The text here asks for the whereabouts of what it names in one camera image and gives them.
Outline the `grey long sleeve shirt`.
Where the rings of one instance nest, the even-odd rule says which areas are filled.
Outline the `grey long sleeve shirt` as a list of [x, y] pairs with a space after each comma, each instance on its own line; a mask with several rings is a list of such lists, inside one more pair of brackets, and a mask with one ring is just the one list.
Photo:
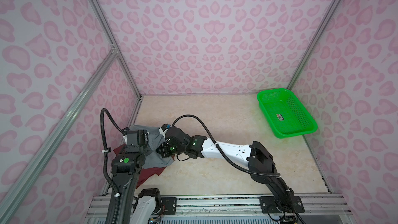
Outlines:
[[162, 156], [157, 153], [157, 149], [165, 142], [165, 137], [162, 134], [160, 127], [149, 127], [134, 124], [130, 126], [130, 130], [146, 130], [148, 133], [148, 141], [146, 141], [147, 146], [144, 149], [146, 159], [143, 169], [165, 168], [174, 162], [172, 157], [162, 158]]

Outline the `maroon long sleeve shirt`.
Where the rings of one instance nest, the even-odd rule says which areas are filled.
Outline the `maroon long sleeve shirt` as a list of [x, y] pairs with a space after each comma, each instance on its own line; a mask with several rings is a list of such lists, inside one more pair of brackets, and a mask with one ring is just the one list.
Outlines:
[[[115, 148], [115, 149], [113, 150], [113, 152], [115, 153], [115, 155], [118, 155], [118, 154], [120, 154], [120, 153], [122, 153], [122, 152], [124, 151], [124, 147], [125, 147], [125, 144], [123, 144], [123, 145], [121, 145], [121, 146]], [[161, 175], [162, 172], [163, 172], [165, 169], [166, 169], [166, 167], [163, 167], [163, 168], [142, 169], [142, 170], [141, 170], [140, 177], [139, 177], [139, 180], [138, 180], [138, 183], [137, 183], [137, 185], [136, 185], [136, 188], [138, 188], [139, 186], [141, 186], [141, 185], [142, 185], [146, 180], [148, 180], [151, 176], [154, 176], [154, 175], [159, 176], [159, 175]]]

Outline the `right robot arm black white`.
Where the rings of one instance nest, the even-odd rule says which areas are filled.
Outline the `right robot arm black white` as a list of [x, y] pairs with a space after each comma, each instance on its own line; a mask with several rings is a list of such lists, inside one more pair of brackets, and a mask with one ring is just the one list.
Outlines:
[[236, 145], [216, 141], [205, 128], [207, 136], [190, 136], [182, 129], [164, 124], [159, 133], [165, 141], [157, 148], [162, 158], [187, 155], [190, 159], [220, 158], [235, 169], [250, 175], [259, 184], [264, 184], [273, 194], [274, 209], [281, 213], [301, 214], [304, 206], [300, 197], [287, 186], [277, 171], [273, 156], [257, 141], [250, 145]]

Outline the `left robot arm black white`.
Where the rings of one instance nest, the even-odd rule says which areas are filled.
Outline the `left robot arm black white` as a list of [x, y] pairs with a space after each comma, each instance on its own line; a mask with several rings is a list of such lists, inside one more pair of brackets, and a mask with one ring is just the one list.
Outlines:
[[147, 224], [152, 215], [162, 212], [158, 189], [145, 189], [134, 198], [146, 158], [152, 153], [149, 141], [146, 129], [128, 131], [125, 144], [112, 160], [111, 176], [105, 173], [112, 189], [107, 224]]

